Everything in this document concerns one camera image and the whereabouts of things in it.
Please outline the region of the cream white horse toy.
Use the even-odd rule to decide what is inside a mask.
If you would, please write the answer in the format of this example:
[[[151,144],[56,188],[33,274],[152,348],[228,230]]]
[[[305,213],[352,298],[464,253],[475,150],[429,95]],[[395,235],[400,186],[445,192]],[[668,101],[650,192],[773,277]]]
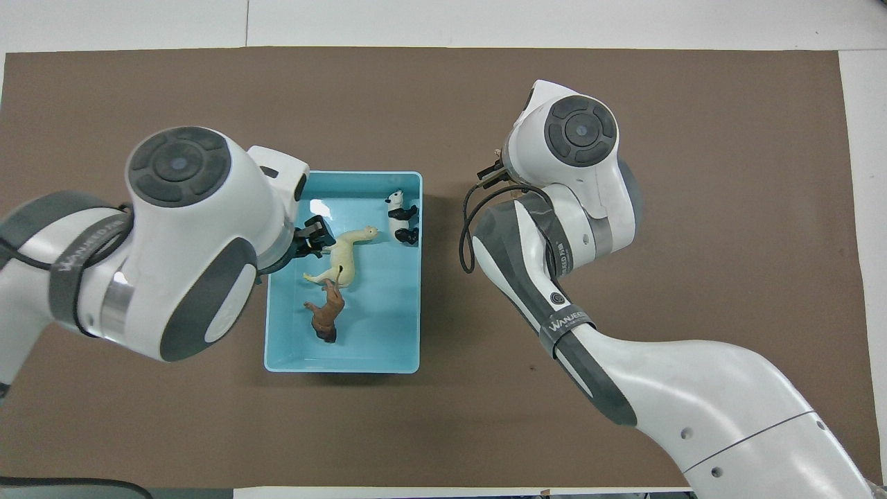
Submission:
[[[335,282],[340,288],[349,287],[357,274],[354,245],[359,241],[373,240],[378,234],[378,228],[373,225],[340,234],[335,243],[328,248],[330,268],[319,275],[303,274],[302,278],[314,283],[323,283],[329,280]]]

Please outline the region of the brown lion toy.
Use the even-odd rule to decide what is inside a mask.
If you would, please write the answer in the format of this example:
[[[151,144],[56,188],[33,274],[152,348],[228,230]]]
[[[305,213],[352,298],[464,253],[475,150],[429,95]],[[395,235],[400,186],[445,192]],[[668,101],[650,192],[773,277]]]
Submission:
[[[311,318],[311,326],[315,335],[324,341],[324,343],[335,343],[337,340],[337,329],[335,320],[344,309],[344,298],[338,285],[338,278],[341,275],[343,266],[336,267],[336,272],[332,280],[324,278],[321,290],[326,293],[326,303],[323,306],[317,306],[310,301],[305,301],[302,306],[313,313]]]

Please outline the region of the black white panda toy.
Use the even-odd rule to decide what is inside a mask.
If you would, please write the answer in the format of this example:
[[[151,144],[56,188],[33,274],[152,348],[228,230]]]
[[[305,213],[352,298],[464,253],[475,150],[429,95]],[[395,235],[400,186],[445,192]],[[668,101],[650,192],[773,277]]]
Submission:
[[[419,241],[419,228],[411,227],[411,220],[419,214],[419,208],[412,205],[409,208],[403,208],[403,191],[397,189],[395,192],[387,196],[387,220],[389,221],[389,231],[392,236],[400,243],[408,245],[416,245]]]

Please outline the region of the light blue storage box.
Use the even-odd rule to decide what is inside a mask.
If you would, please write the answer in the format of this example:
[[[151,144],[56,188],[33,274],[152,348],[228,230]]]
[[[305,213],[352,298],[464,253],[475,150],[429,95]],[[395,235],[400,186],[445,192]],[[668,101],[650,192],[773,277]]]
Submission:
[[[337,339],[326,343],[310,324],[310,301],[326,302],[322,285],[304,279],[330,268],[329,256],[292,260],[268,278],[264,367],[271,372],[412,374],[419,367],[421,241],[396,240],[387,197],[424,210],[419,173],[314,170],[302,193],[298,222],[320,215],[333,236],[373,225],[379,236],[355,244],[357,274],[342,291]]]

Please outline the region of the brown table mat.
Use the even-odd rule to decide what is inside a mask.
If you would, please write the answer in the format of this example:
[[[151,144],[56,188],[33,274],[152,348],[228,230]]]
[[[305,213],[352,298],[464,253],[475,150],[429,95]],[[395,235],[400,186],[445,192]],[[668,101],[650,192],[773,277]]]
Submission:
[[[0,218],[61,189],[118,203],[146,136],[203,125],[314,170],[424,183],[410,375],[270,373],[265,288],[162,363],[50,326],[0,407],[0,475],[144,487],[683,487],[506,298],[457,262],[460,207],[538,79],[601,99],[645,199],[629,247],[561,282],[608,335],[762,354],[881,479],[839,58],[824,51],[243,48],[18,53]]]

